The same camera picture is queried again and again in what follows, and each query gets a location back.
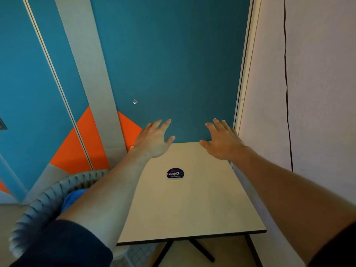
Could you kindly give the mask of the person's right hand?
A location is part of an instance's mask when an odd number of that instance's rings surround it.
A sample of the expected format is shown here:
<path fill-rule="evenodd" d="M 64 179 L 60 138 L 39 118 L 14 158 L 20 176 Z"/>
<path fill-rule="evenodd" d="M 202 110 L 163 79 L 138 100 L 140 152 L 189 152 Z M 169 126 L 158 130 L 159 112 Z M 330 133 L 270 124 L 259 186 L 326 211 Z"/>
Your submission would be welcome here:
<path fill-rule="evenodd" d="M 220 160 L 237 161 L 247 151 L 248 147 L 242 140 L 231 133 L 225 120 L 220 121 L 225 126 L 225 131 L 218 131 L 214 123 L 207 122 L 205 126 L 211 135 L 211 149 L 206 150 L 213 157 Z"/>

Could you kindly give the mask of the person's left hand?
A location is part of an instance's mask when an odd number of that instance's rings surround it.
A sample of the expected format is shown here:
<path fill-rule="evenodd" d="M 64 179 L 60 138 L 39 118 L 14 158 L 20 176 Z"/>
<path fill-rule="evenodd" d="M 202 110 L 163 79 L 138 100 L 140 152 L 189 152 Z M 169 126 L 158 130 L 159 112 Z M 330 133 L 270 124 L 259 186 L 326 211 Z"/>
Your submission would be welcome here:
<path fill-rule="evenodd" d="M 171 119 L 168 119 L 162 123 L 159 130 L 154 131 L 154 122 L 148 123 L 145 129 L 141 130 L 137 136 L 131 149 L 146 152 L 151 158 L 163 155 L 169 149 L 169 147 L 164 146 L 164 143 L 168 139 L 165 138 L 165 132 L 170 124 Z"/>

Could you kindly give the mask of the person's left forearm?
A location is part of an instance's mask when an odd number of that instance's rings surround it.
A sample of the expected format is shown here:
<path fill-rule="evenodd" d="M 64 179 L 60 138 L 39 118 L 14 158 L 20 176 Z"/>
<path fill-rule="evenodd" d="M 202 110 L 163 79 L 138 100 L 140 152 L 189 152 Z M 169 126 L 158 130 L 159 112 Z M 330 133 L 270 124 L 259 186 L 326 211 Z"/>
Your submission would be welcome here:
<path fill-rule="evenodd" d="M 74 222 L 111 250 L 125 225 L 142 171 L 153 151 L 135 146 L 109 173 L 91 186 L 58 220 Z"/>

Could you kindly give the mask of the person's right forearm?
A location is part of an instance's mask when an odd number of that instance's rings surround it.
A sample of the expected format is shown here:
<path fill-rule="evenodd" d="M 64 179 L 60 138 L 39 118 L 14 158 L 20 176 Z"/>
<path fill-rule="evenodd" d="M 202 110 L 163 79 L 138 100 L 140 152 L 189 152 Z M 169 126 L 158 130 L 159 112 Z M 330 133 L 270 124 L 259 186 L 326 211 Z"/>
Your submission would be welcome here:
<path fill-rule="evenodd" d="M 356 221 L 356 205 L 266 160 L 249 147 L 233 163 L 252 184 L 306 266 L 324 245 Z"/>

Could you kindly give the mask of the round purple sticker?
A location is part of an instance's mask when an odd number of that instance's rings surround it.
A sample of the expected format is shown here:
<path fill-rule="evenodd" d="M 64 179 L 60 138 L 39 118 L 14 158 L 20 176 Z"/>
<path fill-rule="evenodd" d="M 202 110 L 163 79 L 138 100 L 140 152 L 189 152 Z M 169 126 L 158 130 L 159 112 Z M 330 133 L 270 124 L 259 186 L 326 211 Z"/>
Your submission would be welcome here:
<path fill-rule="evenodd" d="M 168 179 L 180 179 L 184 177 L 184 171 L 180 168 L 171 168 L 166 174 Z"/>

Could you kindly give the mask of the black metal table legs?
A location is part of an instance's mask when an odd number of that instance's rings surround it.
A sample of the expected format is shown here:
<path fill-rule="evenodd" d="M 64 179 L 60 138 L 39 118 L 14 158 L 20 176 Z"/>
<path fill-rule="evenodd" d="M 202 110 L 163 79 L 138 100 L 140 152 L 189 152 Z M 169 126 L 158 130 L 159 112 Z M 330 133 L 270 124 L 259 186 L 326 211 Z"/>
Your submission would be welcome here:
<path fill-rule="evenodd" d="M 167 241 L 151 267 L 263 267 L 250 235 Z"/>

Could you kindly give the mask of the blue cloth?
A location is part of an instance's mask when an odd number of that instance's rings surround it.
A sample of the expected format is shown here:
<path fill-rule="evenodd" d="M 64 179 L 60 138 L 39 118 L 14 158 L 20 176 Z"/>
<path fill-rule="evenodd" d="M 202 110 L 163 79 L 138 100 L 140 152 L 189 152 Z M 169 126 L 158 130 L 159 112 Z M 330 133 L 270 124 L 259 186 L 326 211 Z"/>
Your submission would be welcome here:
<path fill-rule="evenodd" d="M 64 213 L 74 202 L 76 202 L 86 191 L 88 188 L 85 189 L 78 189 L 73 192 L 70 192 L 64 199 L 64 202 L 61 207 L 60 213 Z"/>

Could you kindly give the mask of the white plastic container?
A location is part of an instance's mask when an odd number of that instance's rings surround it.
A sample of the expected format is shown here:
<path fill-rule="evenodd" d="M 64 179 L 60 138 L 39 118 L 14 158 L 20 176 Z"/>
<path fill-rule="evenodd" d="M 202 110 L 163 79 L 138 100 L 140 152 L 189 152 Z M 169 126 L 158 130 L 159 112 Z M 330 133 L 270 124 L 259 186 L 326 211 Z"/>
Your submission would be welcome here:
<path fill-rule="evenodd" d="M 116 246 L 113 249 L 113 261 L 124 258 L 129 250 L 130 246 Z"/>

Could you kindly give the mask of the dark navy left sleeve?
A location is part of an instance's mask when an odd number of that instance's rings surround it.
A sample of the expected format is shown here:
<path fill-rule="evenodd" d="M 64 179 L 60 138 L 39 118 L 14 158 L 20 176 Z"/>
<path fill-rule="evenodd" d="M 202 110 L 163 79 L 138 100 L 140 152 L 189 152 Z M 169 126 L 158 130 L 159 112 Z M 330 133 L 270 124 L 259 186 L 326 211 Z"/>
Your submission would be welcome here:
<path fill-rule="evenodd" d="M 110 267 L 113 253 L 93 233 L 55 220 L 9 267 Z"/>

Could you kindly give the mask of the black right sleeve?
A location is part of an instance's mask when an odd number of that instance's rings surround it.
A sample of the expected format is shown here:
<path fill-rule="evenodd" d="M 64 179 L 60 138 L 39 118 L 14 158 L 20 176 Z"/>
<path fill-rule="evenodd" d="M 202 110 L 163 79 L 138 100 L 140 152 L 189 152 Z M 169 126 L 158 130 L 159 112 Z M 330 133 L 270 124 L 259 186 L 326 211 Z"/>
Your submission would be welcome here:
<path fill-rule="evenodd" d="M 356 221 L 324 245 L 308 267 L 356 267 Z"/>

